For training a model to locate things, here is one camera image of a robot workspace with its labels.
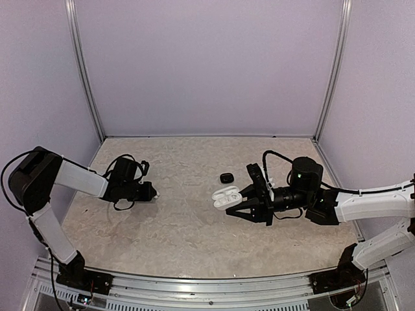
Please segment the white earbud charging case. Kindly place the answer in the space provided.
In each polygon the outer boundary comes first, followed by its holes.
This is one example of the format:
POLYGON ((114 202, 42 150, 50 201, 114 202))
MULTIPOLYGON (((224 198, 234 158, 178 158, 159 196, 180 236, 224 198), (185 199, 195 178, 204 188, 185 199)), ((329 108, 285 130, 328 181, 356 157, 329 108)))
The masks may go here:
POLYGON ((229 186, 215 191, 211 195, 213 206, 220 211, 225 211, 229 207, 240 204, 243 197, 239 191, 239 188, 236 186, 229 186))

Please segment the black earbud charging case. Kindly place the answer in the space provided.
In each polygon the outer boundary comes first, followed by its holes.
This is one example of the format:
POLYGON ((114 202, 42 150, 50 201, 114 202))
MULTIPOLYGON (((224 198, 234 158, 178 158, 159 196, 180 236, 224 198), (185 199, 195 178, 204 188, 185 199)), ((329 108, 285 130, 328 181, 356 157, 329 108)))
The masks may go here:
POLYGON ((219 179, 222 184, 230 184, 234 182, 234 176, 229 172, 221 174, 219 179))

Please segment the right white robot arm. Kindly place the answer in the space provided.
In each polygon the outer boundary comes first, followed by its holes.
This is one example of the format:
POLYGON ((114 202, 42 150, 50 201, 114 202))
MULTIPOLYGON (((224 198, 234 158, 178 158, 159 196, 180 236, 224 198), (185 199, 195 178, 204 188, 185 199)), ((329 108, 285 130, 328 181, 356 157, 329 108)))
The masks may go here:
POLYGON ((332 282, 346 287, 372 264, 414 245, 414 180, 366 190, 331 187, 322 181, 324 168, 314 159, 297 157, 291 162, 286 187, 273 187, 266 165, 249 164, 251 185, 240 194, 242 202, 226 214, 253 223, 272 225, 277 212, 300 210, 318 225, 339 225, 366 218, 402 217, 402 221, 370 240, 347 247, 331 274, 332 282))

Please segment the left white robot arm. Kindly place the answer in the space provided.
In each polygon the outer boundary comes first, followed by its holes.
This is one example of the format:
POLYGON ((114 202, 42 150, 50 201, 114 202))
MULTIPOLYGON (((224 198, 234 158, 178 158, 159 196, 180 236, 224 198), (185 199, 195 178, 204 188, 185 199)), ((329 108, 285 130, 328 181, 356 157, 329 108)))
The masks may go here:
POLYGON ((159 192, 145 181, 150 165, 138 162, 132 155, 115 158, 103 175, 41 146, 24 152, 11 160, 16 167, 9 176, 1 176, 1 189, 10 191, 12 206, 25 213, 29 224, 45 245, 51 257, 67 267, 64 275, 77 288, 91 281, 84 269, 84 259, 64 233, 51 207, 51 193, 59 185, 117 205, 127 201, 151 202, 159 192))

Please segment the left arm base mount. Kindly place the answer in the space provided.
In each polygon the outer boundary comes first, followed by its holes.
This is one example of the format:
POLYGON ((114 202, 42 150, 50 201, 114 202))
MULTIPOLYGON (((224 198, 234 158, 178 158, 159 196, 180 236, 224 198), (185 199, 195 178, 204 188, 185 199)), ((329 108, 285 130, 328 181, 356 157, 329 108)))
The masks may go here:
POLYGON ((112 288, 113 275, 87 270, 83 266, 73 269, 60 264, 56 281, 58 284, 91 294, 108 295, 112 288))

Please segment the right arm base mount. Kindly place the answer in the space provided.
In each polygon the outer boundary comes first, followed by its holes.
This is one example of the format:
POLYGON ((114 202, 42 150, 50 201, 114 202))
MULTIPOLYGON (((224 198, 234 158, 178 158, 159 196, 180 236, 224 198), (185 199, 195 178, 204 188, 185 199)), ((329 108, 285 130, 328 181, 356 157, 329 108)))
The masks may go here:
POLYGON ((314 294, 332 292, 366 282, 365 270, 352 263, 356 246, 354 243, 344 249, 336 268, 310 274, 309 280, 314 294))

